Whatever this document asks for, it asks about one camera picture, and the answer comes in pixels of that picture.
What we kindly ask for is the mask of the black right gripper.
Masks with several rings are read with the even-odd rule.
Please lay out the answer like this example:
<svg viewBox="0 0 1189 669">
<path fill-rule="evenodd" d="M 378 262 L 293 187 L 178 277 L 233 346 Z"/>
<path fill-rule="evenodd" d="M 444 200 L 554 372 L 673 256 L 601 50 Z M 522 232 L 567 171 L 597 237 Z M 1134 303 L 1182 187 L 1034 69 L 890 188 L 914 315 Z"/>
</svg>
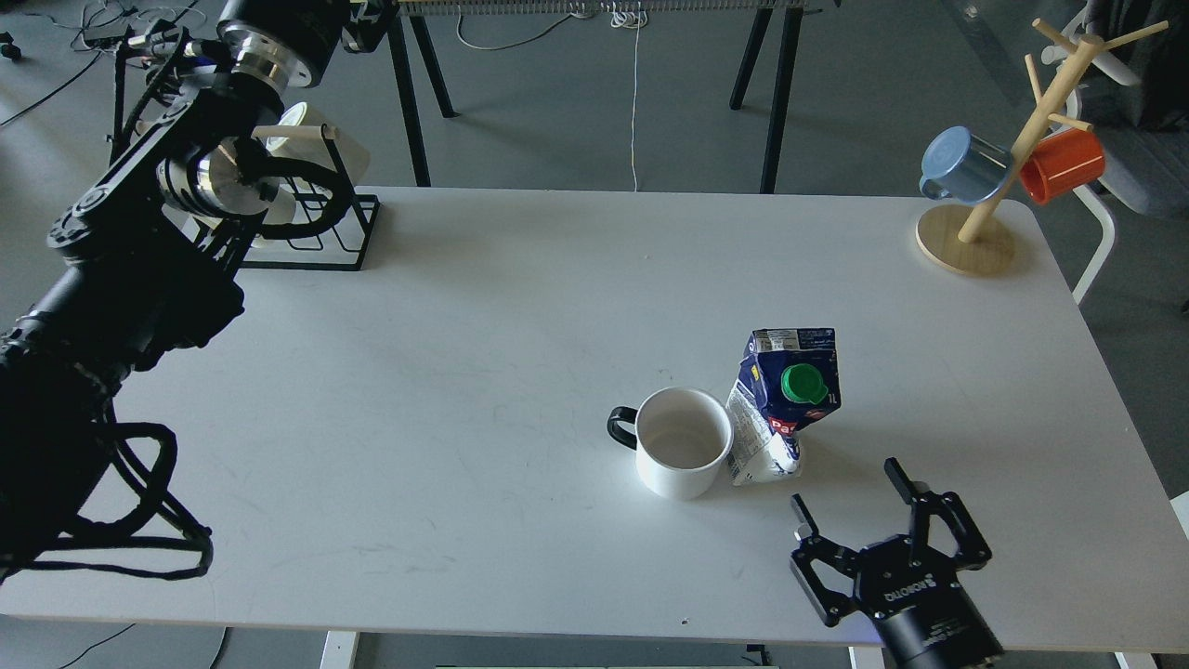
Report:
<svg viewBox="0 0 1189 669">
<path fill-rule="evenodd" d="M 923 492 L 897 457 L 883 461 L 883 473 L 910 505 L 910 529 L 863 549 L 825 538 L 803 496 L 789 497 L 798 542 L 789 570 L 820 621 L 835 627 L 861 612 L 876 625 L 889 625 L 918 612 L 927 623 L 955 616 L 973 627 L 989 627 L 957 576 L 984 568 L 992 558 L 964 501 L 955 492 Z"/>
</svg>

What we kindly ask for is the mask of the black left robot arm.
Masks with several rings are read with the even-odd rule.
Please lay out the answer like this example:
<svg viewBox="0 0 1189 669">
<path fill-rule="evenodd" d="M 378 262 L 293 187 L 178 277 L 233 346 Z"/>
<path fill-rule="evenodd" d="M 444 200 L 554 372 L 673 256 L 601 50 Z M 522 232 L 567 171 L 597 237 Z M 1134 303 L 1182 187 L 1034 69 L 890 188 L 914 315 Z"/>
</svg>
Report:
<svg viewBox="0 0 1189 669">
<path fill-rule="evenodd" d="M 229 1 L 214 39 L 184 27 L 124 36 L 124 56 L 161 59 L 145 97 L 178 81 L 174 103 L 133 138 L 48 233 L 67 263 L 43 299 L 4 333 L 4 578 L 65 572 L 44 553 L 195 551 L 210 531 L 170 494 L 177 441 L 153 423 L 118 423 L 113 400 L 136 370 L 200 348 L 243 313 L 234 278 L 254 238 L 302 240 L 356 203 L 332 166 L 277 157 L 256 132 L 279 122 L 281 94 L 317 86 L 338 44 L 375 48 L 395 1 Z"/>
</svg>

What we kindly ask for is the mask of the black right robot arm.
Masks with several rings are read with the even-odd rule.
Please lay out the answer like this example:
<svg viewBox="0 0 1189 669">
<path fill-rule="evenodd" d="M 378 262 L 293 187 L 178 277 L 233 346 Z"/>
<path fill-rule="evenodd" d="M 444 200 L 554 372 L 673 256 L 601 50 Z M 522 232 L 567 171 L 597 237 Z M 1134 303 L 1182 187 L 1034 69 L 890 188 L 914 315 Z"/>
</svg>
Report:
<svg viewBox="0 0 1189 669">
<path fill-rule="evenodd" d="M 897 457 L 883 471 L 908 505 L 908 530 L 850 549 L 820 534 L 795 492 L 789 570 L 825 626 L 855 612 L 870 619 L 897 668 L 989 668 L 1004 646 L 960 583 L 960 572 L 992 558 L 984 534 L 955 492 L 913 481 Z"/>
</svg>

